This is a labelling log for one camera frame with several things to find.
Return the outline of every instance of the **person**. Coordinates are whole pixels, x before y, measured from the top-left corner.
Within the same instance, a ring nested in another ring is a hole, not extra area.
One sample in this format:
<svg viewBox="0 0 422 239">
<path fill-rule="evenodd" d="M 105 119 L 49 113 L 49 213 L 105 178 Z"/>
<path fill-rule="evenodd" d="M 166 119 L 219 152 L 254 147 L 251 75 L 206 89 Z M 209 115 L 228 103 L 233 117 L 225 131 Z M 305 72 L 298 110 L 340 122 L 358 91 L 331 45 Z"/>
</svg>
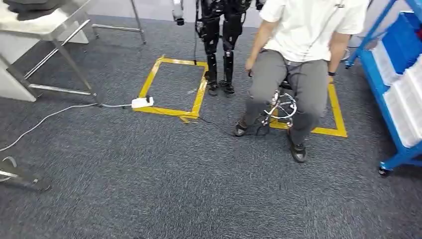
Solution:
<svg viewBox="0 0 422 239">
<path fill-rule="evenodd" d="M 362 31 L 367 6 L 368 0 L 267 0 L 245 64 L 253 79 L 246 113 L 234 134 L 246 134 L 287 77 L 298 109 L 288 142 L 292 157 L 305 162 L 304 140 L 325 110 L 328 78 L 350 36 Z"/>
</svg>

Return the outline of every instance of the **white t-shirt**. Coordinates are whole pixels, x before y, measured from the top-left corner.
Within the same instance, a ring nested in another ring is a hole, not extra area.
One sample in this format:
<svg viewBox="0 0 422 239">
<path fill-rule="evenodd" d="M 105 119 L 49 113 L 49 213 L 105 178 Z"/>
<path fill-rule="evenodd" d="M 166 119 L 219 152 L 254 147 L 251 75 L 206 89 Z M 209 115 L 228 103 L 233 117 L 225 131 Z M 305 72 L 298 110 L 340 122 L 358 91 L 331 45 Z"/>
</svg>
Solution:
<svg viewBox="0 0 422 239">
<path fill-rule="evenodd" d="M 358 34 L 363 30 L 369 0 L 267 0 L 260 13 L 268 22 L 280 21 L 265 49 L 287 60 L 329 61 L 333 32 Z"/>
</svg>

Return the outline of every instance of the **gray pants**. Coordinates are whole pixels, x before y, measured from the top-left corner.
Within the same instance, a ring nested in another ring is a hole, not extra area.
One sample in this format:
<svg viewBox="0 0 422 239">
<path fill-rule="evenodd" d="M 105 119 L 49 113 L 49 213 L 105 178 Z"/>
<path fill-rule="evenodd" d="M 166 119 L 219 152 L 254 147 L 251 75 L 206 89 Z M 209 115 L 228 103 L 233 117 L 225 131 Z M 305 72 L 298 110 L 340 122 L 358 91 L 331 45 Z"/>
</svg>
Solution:
<svg viewBox="0 0 422 239">
<path fill-rule="evenodd" d="M 298 107 L 290 134 L 293 143 L 300 144 L 318 125 L 326 107 L 328 65 L 324 60 L 290 62 L 277 51 L 263 50 L 252 68 L 253 84 L 244 120 L 247 125 L 255 123 L 271 102 L 287 71 Z"/>
</svg>

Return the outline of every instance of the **robot legs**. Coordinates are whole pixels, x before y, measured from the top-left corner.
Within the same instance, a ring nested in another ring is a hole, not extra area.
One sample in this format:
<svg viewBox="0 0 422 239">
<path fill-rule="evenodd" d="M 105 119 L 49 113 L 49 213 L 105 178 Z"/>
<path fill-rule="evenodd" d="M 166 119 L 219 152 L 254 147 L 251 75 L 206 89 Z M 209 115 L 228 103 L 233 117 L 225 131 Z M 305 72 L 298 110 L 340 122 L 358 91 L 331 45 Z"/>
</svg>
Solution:
<svg viewBox="0 0 422 239">
<path fill-rule="evenodd" d="M 233 79 L 233 62 L 234 62 L 234 46 L 238 37 L 242 34 L 242 14 L 225 14 L 223 25 L 223 49 L 224 49 L 224 75 L 225 78 L 217 84 L 217 63 L 215 53 L 219 39 L 219 17 L 212 19 L 203 19 L 200 29 L 200 36 L 204 41 L 205 53 L 207 54 L 207 62 L 209 70 L 205 73 L 208 81 L 209 94 L 217 95 L 217 88 L 221 87 L 223 91 L 231 96 L 234 94 L 232 84 Z"/>
<path fill-rule="evenodd" d="M 234 94 L 232 84 L 234 46 L 237 38 L 242 34 L 242 14 L 226 14 L 223 25 L 223 49 L 224 49 L 224 75 L 225 79 L 218 84 L 228 95 Z"/>
</svg>

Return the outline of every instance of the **yellow tape square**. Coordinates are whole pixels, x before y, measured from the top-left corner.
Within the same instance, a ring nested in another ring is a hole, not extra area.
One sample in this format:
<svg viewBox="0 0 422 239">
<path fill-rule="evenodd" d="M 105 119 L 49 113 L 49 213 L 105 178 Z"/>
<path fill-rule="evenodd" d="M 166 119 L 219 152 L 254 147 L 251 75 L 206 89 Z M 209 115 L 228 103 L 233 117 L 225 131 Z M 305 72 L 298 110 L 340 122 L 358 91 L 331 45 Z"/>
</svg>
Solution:
<svg viewBox="0 0 422 239">
<path fill-rule="evenodd" d="M 152 82 L 154 81 L 155 75 L 158 72 L 161 63 L 173 63 L 173 64 L 182 64 L 182 65 L 189 65 L 195 66 L 194 61 L 184 61 L 184 60 L 176 60 L 161 57 L 157 59 L 154 66 L 149 73 L 141 92 L 139 93 L 140 98 L 144 98 L 148 93 L 149 87 L 151 86 Z M 183 116 L 184 118 L 191 118 L 197 119 L 199 117 L 199 110 L 201 109 L 202 101 L 204 99 L 204 93 L 207 88 L 207 81 L 205 79 L 205 72 L 208 70 L 208 64 L 206 62 L 197 62 L 197 66 L 203 67 L 204 71 L 202 73 L 201 84 L 198 88 L 197 95 L 195 97 L 194 105 L 190 112 L 188 111 L 180 111 L 180 110 L 172 110 L 166 108 L 159 108 L 159 107 L 143 107 L 143 108 L 136 108 L 133 109 L 134 111 L 138 112 L 147 112 L 147 113 L 154 113 L 154 114 L 162 114 L 162 115 L 169 115 L 169 116 Z"/>
</svg>

